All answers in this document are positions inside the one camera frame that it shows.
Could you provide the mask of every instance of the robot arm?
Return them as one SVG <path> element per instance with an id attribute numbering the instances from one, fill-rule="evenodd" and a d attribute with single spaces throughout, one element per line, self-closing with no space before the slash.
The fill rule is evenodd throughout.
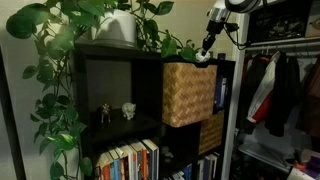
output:
<path id="1" fill-rule="evenodd" d="M 207 26 L 208 35 L 202 42 L 202 49 L 197 53 L 197 62 L 205 62 L 210 58 L 208 50 L 225 27 L 231 12 L 247 13 L 254 10 L 261 0 L 217 0 L 209 12 L 210 20 Z"/>

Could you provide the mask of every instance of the hanging clothes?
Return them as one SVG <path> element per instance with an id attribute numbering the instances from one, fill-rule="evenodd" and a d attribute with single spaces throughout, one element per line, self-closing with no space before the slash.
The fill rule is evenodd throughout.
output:
<path id="1" fill-rule="evenodd" d="M 299 63 L 296 57 L 279 58 L 276 63 L 273 97 L 265 127 L 281 137 L 292 108 L 301 101 Z"/>
<path id="2" fill-rule="evenodd" d="M 248 109 L 252 98 L 265 74 L 265 69 L 269 64 L 270 56 L 258 54 L 253 60 L 249 67 L 243 84 L 240 89 L 240 98 L 238 106 L 238 127 L 247 134 L 252 134 L 255 124 L 246 120 Z"/>
<path id="3" fill-rule="evenodd" d="M 304 86 L 303 103 L 297 128 L 312 137 L 320 138 L 320 55 Z"/>
<path id="4" fill-rule="evenodd" d="M 276 62 L 279 59 L 286 59 L 286 54 L 278 51 L 271 57 L 266 73 L 253 96 L 247 115 L 247 120 L 252 123 L 266 120 L 269 113 L 273 98 Z"/>

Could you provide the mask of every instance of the white pot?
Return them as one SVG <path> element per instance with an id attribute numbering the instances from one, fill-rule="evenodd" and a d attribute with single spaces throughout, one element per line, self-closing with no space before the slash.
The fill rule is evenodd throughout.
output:
<path id="1" fill-rule="evenodd" d="M 100 28 L 91 29 L 94 44 L 120 48 L 136 47 L 136 23 L 132 14 L 107 9 L 105 17 L 100 18 Z"/>

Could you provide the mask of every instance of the small figurine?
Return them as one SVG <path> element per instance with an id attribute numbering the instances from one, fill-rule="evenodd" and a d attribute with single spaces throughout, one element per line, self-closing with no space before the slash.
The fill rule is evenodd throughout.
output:
<path id="1" fill-rule="evenodd" d="M 105 116 L 108 116 L 108 122 L 111 122 L 110 111 L 111 111 L 110 105 L 105 103 L 102 106 L 102 110 L 101 110 L 101 123 L 103 123 L 103 120 L 104 120 Z"/>
<path id="2" fill-rule="evenodd" d="M 136 110 L 136 105 L 132 103 L 124 103 L 122 105 L 123 117 L 126 117 L 127 120 L 130 120 L 134 116 L 134 111 Z"/>

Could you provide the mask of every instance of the wicker storage box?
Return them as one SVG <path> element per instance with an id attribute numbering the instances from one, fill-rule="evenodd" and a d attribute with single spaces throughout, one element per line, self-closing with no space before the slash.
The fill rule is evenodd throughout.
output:
<path id="1" fill-rule="evenodd" d="M 163 122 L 181 127 L 209 119 L 217 66 L 197 68 L 192 63 L 165 63 L 163 71 Z"/>
<path id="2" fill-rule="evenodd" d="M 199 154 L 220 146 L 223 131 L 224 111 L 201 122 Z"/>

